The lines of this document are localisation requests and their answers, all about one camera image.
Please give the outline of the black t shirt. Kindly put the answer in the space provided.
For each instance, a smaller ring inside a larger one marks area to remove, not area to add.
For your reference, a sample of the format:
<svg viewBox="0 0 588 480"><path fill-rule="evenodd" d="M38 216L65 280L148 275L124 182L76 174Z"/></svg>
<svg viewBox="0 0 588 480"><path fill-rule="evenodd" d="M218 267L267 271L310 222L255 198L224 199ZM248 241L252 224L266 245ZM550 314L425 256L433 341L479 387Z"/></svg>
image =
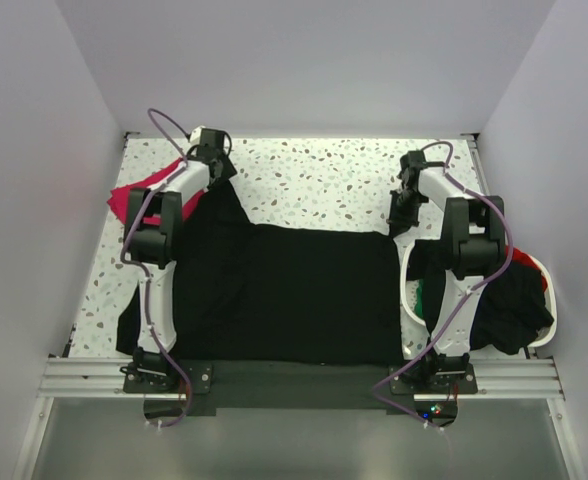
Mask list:
<svg viewBox="0 0 588 480"><path fill-rule="evenodd" d="M254 224L230 184L184 220L172 293L173 353L185 360L402 359L395 242Z"/></svg>

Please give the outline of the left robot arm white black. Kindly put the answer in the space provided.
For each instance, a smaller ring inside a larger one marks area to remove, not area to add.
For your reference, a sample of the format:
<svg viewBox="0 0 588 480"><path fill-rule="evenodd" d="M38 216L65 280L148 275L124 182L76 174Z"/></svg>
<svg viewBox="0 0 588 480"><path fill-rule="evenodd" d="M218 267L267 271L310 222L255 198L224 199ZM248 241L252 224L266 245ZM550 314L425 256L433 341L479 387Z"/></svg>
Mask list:
<svg viewBox="0 0 588 480"><path fill-rule="evenodd" d="M170 355L177 341L173 320L173 277L182 236L184 209L236 174L231 136L200 126L188 135L189 148L178 164L149 186L128 194L121 261L139 269L140 326L128 380L159 392L176 387L190 394L190 379Z"/></svg>

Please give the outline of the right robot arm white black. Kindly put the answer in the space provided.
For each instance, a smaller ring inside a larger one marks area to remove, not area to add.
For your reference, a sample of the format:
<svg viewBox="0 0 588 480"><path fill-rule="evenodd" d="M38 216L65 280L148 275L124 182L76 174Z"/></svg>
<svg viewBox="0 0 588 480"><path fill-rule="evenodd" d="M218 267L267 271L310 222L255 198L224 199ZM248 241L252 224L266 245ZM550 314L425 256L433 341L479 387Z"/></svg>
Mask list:
<svg viewBox="0 0 588 480"><path fill-rule="evenodd" d="M428 161L424 149L404 154L401 187L391 192L388 218L389 236L395 238L419 225L423 204L431 201L443 212L440 238L434 242L445 270L438 321L427 346L388 377L400 380L410 372L410 381L433 393L466 374L481 294L513 257L503 200L462 185L449 173L450 161Z"/></svg>

